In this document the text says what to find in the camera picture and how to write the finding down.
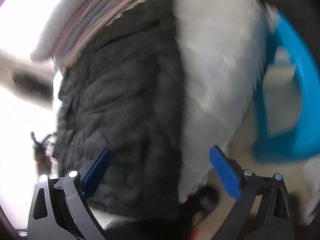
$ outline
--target red object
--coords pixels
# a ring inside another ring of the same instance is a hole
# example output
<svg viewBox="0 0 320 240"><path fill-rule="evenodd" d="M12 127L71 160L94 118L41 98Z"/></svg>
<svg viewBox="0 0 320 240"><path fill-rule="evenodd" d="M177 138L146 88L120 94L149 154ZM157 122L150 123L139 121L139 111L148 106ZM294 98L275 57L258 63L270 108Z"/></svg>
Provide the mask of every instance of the red object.
<svg viewBox="0 0 320 240"><path fill-rule="evenodd" d="M198 228L193 228L190 236L190 240L196 240L199 235L199 229Z"/></svg>

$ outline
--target metal screw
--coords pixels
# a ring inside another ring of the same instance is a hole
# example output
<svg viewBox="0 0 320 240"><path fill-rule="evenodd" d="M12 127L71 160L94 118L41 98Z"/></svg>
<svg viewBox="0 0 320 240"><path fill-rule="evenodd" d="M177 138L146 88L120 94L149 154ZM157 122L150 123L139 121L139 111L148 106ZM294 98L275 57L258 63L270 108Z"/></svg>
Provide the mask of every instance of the metal screw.
<svg viewBox="0 0 320 240"><path fill-rule="evenodd" d="M246 170L244 170L244 174L246 176L252 176L253 172L252 172L252 170L246 169Z"/></svg>
<svg viewBox="0 0 320 240"><path fill-rule="evenodd" d="M277 173L277 174L275 174L275 178L276 178L276 180L281 180L281 179L282 179L282 176Z"/></svg>
<svg viewBox="0 0 320 240"><path fill-rule="evenodd" d="M69 177L72 177L72 178L74 178L77 175L78 175L78 171L70 171L69 173Z"/></svg>

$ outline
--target black puffer jacket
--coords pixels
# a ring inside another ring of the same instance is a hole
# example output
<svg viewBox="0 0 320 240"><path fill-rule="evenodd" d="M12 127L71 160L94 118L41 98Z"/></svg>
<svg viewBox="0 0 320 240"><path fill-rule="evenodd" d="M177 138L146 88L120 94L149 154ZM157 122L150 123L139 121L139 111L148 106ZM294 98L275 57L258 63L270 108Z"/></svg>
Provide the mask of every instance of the black puffer jacket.
<svg viewBox="0 0 320 240"><path fill-rule="evenodd" d="M184 75L173 0L148 0L99 32L65 74L54 155L60 176L110 147L95 196L110 213L178 215Z"/></svg>

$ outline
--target clothing pile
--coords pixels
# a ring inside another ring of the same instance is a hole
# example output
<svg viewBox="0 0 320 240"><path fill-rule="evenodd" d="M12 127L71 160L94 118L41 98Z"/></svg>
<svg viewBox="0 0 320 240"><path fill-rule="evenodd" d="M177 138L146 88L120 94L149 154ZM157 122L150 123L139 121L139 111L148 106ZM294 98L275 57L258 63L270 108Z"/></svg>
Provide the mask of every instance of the clothing pile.
<svg viewBox="0 0 320 240"><path fill-rule="evenodd" d="M31 54L52 56L63 75L53 153L59 175L112 150L87 201L111 214L144 220L179 214L184 74L173 3L61 0Z"/></svg>

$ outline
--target blue gripper pad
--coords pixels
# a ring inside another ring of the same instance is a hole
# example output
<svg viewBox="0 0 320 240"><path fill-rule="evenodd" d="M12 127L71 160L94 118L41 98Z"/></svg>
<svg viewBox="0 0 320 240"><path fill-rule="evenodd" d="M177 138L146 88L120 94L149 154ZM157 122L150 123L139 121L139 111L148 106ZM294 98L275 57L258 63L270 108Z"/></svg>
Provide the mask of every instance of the blue gripper pad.
<svg viewBox="0 0 320 240"><path fill-rule="evenodd" d="M220 177L228 195L239 200L241 197L240 178L229 165L227 157L218 146L211 147L210 162Z"/></svg>
<svg viewBox="0 0 320 240"><path fill-rule="evenodd" d="M111 151L105 148L82 180L81 198L92 197L111 161Z"/></svg>

